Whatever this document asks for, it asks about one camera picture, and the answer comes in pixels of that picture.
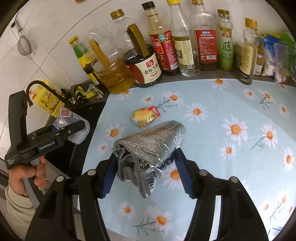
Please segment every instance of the light blue tablecloth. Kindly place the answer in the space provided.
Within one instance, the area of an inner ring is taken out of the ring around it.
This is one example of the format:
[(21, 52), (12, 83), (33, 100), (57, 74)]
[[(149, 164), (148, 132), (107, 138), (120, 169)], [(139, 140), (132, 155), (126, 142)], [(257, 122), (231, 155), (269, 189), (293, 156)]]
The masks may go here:
[[(215, 177), (237, 176), (263, 219), (269, 238), (277, 234), (295, 207), (296, 88), (261, 81), (245, 86), (235, 79), (188, 80), (134, 88), (110, 95), (86, 156), (83, 172), (108, 159), (116, 139), (140, 129), (131, 114), (148, 106), (161, 116), (145, 128), (167, 120), (186, 127), (185, 156)], [(108, 229), (134, 240), (183, 240), (195, 200), (184, 193), (171, 166), (152, 195), (117, 178), (99, 201)], [(217, 197), (211, 240), (219, 224)]]

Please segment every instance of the kitchen counter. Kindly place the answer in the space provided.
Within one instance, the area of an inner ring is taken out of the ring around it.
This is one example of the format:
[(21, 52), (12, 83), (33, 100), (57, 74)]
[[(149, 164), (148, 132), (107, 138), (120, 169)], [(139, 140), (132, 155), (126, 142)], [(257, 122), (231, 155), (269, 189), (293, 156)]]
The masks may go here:
[[(215, 79), (215, 78), (238, 79), (239, 70), (235, 68), (231, 72), (226, 72), (220, 69), (215, 71), (201, 71), (198, 76), (194, 76), (194, 77), (186, 77), (181, 74), (178, 74), (176, 76), (171, 76), (171, 77), (163, 76), (159, 84), (167, 83), (167, 82), (182, 81), (182, 80)], [(261, 81), (273, 82), (273, 78), (268, 76), (256, 75), (255, 79), (261, 80)], [(296, 83), (292, 79), (289, 79), (283, 84), (296, 87)], [(77, 177), (82, 174), (82, 169), (83, 169), (85, 157), (87, 154), (87, 150), (91, 142), (94, 130), (96, 128), (97, 121), (105, 106), (107, 97), (108, 96), (106, 95), (104, 98), (98, 100), (94, 96), (88, 99), (87, 101), (85, 101), (79, 107), (73, 109), (73, 111), (76, 114), (82, 116), (83, 118), (88, 120), (90, 123), (90, 133), (81, 144), (76, 145), (70, 141), (66, 141), (64, 147), (46, 155), (46, 158), (48, 161), (50, 161), (60, 171), (62, 171), (63, 173), (65, 173), (70, 177)], [(55, 121), (55, 118), (50, 117), (47, 124), (52, 124), (54, 121)]]

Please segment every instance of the gold bottle cap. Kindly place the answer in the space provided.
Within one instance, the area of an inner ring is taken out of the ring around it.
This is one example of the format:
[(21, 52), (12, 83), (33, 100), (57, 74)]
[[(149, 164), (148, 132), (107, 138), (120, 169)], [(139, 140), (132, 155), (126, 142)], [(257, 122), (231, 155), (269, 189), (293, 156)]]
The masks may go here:
[(115, 11), (113, 11), (112, 13), (110, 13), (110, 16), (113, 20), (117, 19), (117, 18), (120, 18), (122, 16), (124, 16), (124, 12), (122, 9), (117, 9)]
[(223, 10), (223, 9), (218, 9), (218, 16), (222, 18), (228, 18), (229, 19), (229, 11)]
[(246, 20), (246, 27), (257, 30), (257, 21), (252, 20), (250, 18), (245, 18)]
[(192, 0), (192, 4), (193, 5), (204, 5), (204, 1), (203, 0)]
[(74, 41), (76, 41), (78, 39), (77, 36), (72, 37), (71, 39), (69, 39), (68, 43), (72, 44)]
[(168, 5), (180, 4), (180, 0), (167, 0)]

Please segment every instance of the beige sleeve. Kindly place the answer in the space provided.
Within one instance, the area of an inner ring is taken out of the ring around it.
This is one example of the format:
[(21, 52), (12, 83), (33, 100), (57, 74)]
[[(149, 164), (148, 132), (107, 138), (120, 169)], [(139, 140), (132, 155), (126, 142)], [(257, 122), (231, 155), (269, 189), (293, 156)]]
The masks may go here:
[(25, 240), (35, 208), (28, 197), (16, 194), (10, 185), (5, 190), (6, 211), (4, 217), (13, 231), (22, 240)]

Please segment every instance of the human hand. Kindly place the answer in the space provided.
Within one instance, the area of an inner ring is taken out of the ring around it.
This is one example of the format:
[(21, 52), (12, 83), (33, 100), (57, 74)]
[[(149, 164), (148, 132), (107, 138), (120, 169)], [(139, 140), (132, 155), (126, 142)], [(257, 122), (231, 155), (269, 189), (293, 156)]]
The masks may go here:
[(29, 178), (35, 176), (34, 183), (38, 186), (39, 190), (43, 190), (47, 186), (46, 180), (46, 159), (44, 156), (40, 157), (40, 164), (34, 167), (25, 165), (18, 165), (9, 170), (9, 184), (12, 190), (19, 194), (28, 197), (25, 190), (22, 178)]

